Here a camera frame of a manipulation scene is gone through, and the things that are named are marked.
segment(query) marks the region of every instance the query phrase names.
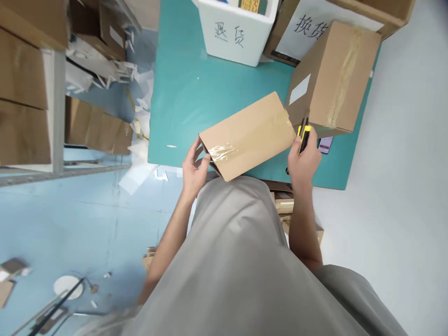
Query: smartphone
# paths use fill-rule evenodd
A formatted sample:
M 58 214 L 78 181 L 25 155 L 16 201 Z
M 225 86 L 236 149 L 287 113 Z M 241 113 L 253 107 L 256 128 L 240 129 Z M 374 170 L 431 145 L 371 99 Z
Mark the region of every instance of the smartphone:
M 322 154 L 328 154 L 332 142 L 333 137 L 322 138 L 319 142 L 319 152 L 321 152 Z

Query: white bin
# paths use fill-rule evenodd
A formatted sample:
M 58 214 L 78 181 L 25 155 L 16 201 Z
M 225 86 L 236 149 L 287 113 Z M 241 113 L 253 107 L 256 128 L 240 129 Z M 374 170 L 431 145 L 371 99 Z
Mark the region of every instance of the white bin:
M 207 54 L 256 67 L 277 14 L 279 0 L 267 0 L 265 15 L 218 0 L 198 0 Z

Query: person's left hand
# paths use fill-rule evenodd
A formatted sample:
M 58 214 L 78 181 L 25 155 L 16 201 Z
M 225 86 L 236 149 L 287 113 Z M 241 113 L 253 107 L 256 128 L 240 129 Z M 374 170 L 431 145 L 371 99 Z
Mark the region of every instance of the person's left hand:
M 187 157 L 182 163 L 182 195 L 191 201 L 194 201 L 197 194 L 204 186 L 205 178 L 207 177 L 207 168 L 210 164 L 210 154 L 206 154 L 202 159 L 197 160 L 199 154 L 204 150 L 202 145 L 199 146 L 200 143 L 201 140 L 197 137 L 195 143 L 191 145 L 188 150 Z

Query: metal shelf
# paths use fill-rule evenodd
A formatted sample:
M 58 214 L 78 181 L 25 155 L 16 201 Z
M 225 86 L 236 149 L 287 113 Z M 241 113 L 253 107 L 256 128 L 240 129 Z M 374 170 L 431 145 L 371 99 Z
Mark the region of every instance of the metal shelf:
M 47 88 L 51 163 L 0 168 L 0 187 L 129 169 L 131 167 L 129 164 L 106 166 L 101 165 L 100 161 L 64 162 L 65 53 L 49 49 L 42 49 L 41 52 Z

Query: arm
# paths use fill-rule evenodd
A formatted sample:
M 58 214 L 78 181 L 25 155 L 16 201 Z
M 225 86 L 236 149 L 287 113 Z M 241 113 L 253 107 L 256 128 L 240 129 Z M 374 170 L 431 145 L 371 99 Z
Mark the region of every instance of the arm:
M 323 265 L 317 240 L 313 208 L 313 176 L 321 162 L 314 128 L 309 134 L 306 148 L 297 155 L 301 145 L 297 137 L 288 156 L 288 171 L 294 192 L 294 208 L 289 228 L 289 248 L 312 272 Z
M 142 305 L 146 302 L 187 236 L 191 206 L 204 186 L 207 168 L 210 163 L 210 154 L 206 154 L 203 159 L 196 161 L 199 154 L 203 151 L 202 146 L 196 149 L 199 144 L 200 140 L 198 137 L 189 149 L 187 157 L 182 164 L 182 193 L 149 266 L 148 275 L 137 305 Z

